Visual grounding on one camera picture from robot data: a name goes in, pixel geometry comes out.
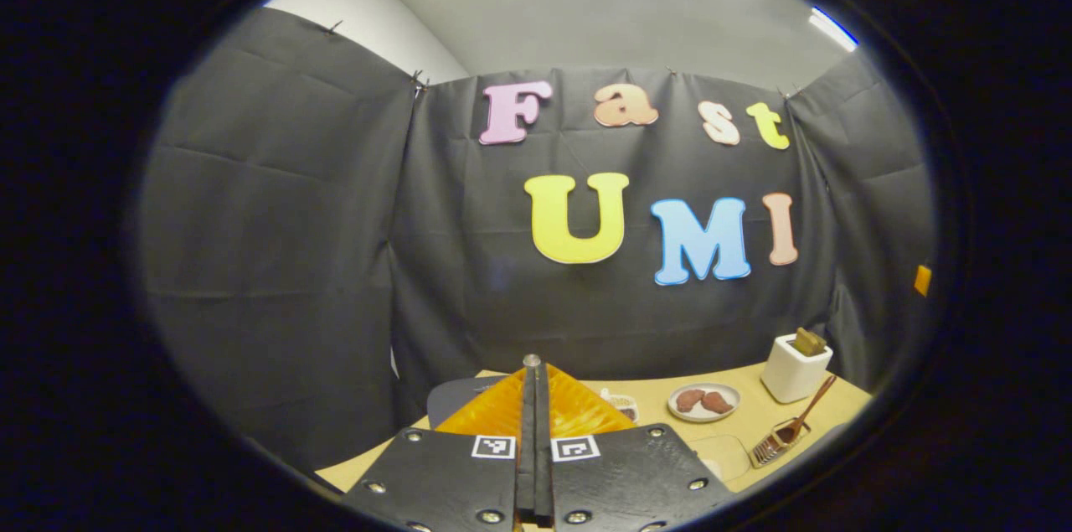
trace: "table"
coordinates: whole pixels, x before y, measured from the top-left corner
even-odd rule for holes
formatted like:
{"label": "table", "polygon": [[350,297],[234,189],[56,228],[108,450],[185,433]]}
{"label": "table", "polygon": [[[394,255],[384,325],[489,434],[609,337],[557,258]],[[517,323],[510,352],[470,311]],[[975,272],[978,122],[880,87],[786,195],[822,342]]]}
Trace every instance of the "table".
{"label": "table", "polygon": [[[640,418],[637,425],[649,425],[655,423],[667,424],[685,441],[686,444],[697,450],[701,459],[710,458],[704,454],[704,447],[712,444],[713,437],[735,437],[746,449],[751,449],[758,444],[775,424],[795,417],[807,407],[808,399],[792,402],[790,404],[779,404],[771,397],[770,391],[759,379],[765,363],[758,363],[747,367],[718,371],[713,373],[702,373],[699,375],[688,375],[682,378],[666,378],[656,380],[638,381],[581,381],[596,394],[600,389],[607,388],[611,394],[624,394],[637,400]],[[501,375],[503,373],[492,371],[480,371],[478,376]],[[741,393],[741,404],[730,416],[711,423],[690,423],[679,419],[670,414],[667,409],[667,399],[673,390],[683,385],[694,383],[720,383],[736,388]],[[812,432],[805,435],[793,449],[786,455],[774,460],[769,466],[761,469],[748,469],[740,477],[725,481],[726,487],[733,492],[740,492],[754,485],[760,479],[778,471],[793,460],[796,455],[805,448],[815,444],[834,426],[844,424],[855,416],[867,401],[870,395],[850,384],[846,380],[838,379],[830,387],[827,395],[808,414],[807,424]],[[422,417],[413,426],[417,429],[429,429],[428,417]],[[391,440],[362,453],[353,459],[338,463],[316,473],[343,492],[348,491],[364,471],[379,457],[387,448]]]}

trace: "black curtain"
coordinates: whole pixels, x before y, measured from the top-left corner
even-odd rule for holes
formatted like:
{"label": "black curtain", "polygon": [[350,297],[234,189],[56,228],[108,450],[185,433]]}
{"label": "black curtain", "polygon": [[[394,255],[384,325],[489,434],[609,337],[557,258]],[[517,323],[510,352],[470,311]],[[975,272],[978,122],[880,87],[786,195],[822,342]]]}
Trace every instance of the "black curtain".
{"label": "black curtain", "polygon": [[[547,80],[526,138],[481,145],[487,86]],[[605,128],[594,93],[631,83],[659,117]],[[580,378],[667,376],[765,359],[796,326],[873,389],[913,328],[932,256],[917,122],[861,56],[801,93],[669,71],[517,71],[430,86],[325,28],[257,10],[181,78],[142,198],[146,287],[176,364],[241,433],[301,471],[418,416],[438,383],[525,353]],[[735,146],[702,130],[726,105]],[[786,150],[745,109],[781,117]],[[625,239],[564,265],[532,239],[524,181],[567,174],[569,227],[599,227],[590,174],[626,174]],[[799,260],[774,266],[766,193],[788,193]],[[660,286],[655,201],[701,224],[745,204],[742,279]],[[393,348],[401,380],[389,365]]]}
{"label": "black curtain", "polygon": [[[550,83],[527,137],[481,145],[487,86]],[[658,119],[605,128],[594,93],[613,83],[645,90]],[[708,137],[701,101],[726,105],[736,146]],[[790,146],[768,146],[745,109],[779,113]],[[418,397],[481,368],[512,371],[540,354],[586,379],[713,371],[765,359],[772,339],[823,320],[834,286],[834,216],[814,158],[770,90],[667,71],[554,70],[504,73],[433,86],[419,98],[391,226],[393,345],[402,379]],[[564,265],[533,245],[524,181],[566,174],[569,227],[599,227],[590,174],[626,174],[625,239],[596,264]],[[768,261],[765,193],[789,193],[800,258]],[[660,286],[662,233],[655,201],[680,198],[706,224],[716,200],[745,203],[748,277]]]}
{"label": "black curtain", "polygon": [[861,56],[789,100],[789,113],[827,181],[837,257],[823,327],[832,369],[873,390],[929,329],[918,268],[936,257],[934,183],[920,132],[925,120]]}
{"label": "black curtain", "polygon": [[343,36],[256,10],[181,78],[142,195],[153,314],[238,432],[301,471],[394,419],[386,231],[410,77]]}

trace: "orange tag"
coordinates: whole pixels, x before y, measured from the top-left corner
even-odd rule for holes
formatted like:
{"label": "orange tag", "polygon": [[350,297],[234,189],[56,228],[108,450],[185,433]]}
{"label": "orange tag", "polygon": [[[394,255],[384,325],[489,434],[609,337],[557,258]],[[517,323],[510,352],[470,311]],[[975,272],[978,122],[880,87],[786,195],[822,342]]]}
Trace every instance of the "orange tag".
{"label": "orange tag", "polygon": [[927,296],[927,289],[930,289],[930,269],[926,266],[921,266],[915,271],[915,291],[920,292],[923,297]]}

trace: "white plate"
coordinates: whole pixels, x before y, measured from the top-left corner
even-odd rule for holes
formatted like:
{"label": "white plate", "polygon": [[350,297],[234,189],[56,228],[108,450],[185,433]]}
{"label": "white plate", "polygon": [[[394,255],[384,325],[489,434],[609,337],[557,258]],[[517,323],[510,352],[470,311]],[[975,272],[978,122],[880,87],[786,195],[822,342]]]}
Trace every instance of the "white plate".
{"label": "white plate", "polygon": [[[681,411],[678,410],[678,396],[681,395],[681,393],[685,391],[686,389],[702,389],[703,391],[717,391],[718,394],[723,395],[723,399],[727,402],[727,404],[733,407],[733,409],[731,409],[727,413],[723,413],[719,415],[718,413],[704,409],[703,404],[697,402],[696,407],[693,407],[691,411],[687,413],[682,413]],[[670,395],[670,398],[667,399],[667,408],[670,409],[670,412],[673,413],[675,417],[681,417],[686,422],[696,422],[696,423],[717,422],[718,419],[726,418],[735,413],[738,407],[740,405],[741,405],[741,393],[739,393],[738,390],[733,389],[728,385],[724,385],[720,383],[694,383],[693,385],[679,387],[673,391],[673,394]]]}

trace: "letter m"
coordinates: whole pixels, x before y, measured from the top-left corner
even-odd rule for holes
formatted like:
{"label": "letter m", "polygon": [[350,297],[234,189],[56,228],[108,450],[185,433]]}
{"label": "letter m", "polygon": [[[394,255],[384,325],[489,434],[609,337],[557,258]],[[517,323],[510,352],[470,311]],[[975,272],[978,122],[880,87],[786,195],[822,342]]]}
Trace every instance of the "letter m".
{"label": "letter m", "polygon": [[740,279],[751,272],[744,256],[743,201],[733,197],[716,201],[708,227],[700,227],[691,208],[681,200],[655,201],[652,216],[662,223],[662,269],[655,272],[656,283],[680,285],[688,281],[682,254],[700,280],[708,277],[716,253],[716,279]]}

